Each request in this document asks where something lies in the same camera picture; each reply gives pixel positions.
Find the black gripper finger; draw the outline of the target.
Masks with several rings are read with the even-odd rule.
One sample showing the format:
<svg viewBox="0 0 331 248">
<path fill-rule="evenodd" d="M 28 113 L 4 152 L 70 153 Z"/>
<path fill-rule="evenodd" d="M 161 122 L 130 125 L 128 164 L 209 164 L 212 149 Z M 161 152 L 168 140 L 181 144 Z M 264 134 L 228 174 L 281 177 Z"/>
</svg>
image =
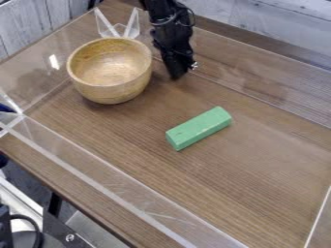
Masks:
<svg viewBox="0 0 331 248">
<path fill-rule="evenodd" d="M 185 57 L 178 58 L 176 72 L 174 72 L 174 79 L 178 79 L 186 73 L 188 67 L 189 67 L 189 59 Z"/>
<path fill-rule="evenodd" d="M 161 58 L 162 58 L 162 62 L 166 67 L 169 76 L 174 78 L 177 76 L 177 65 L 176 65 L 176 61 L 173 60 L 173 56 L 166 53 L 162 53 Z"/>
</svg>

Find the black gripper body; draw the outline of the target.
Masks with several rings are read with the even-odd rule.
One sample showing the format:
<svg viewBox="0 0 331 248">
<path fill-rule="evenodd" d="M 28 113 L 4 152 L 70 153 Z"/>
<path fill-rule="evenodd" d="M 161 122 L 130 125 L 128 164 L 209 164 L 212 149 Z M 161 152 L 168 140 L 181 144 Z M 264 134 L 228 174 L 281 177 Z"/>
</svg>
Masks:
<svg viewBox="0 0 331 248">
<path fill-rule="evenodd" d="M 160 54 L 166 53 L 173 56 L 176 61 L 178 58 L 189 59 L 189 70 L 197 67 L 197 62 L 193 59 L 193 51 L 189 45 L 189 34 L 181 34 L 178 31 L 153 28 L 149 31 L 152 36 L 153 46 L 158 49 Z"/>
</svg>

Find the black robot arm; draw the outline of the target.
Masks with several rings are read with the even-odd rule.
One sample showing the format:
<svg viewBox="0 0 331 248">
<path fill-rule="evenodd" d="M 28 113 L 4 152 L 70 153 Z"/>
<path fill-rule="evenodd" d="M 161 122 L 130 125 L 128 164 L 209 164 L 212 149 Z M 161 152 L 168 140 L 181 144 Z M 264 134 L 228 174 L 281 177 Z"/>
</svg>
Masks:
<svg viewBox="0 0 331 248">
<path fill-rule="evenodd" d="M 149 35 L 172 79 L 197 66 L 189 45 L 194 14 L 177 0 L 138 0 L 152 26 Z"/>
</svg>

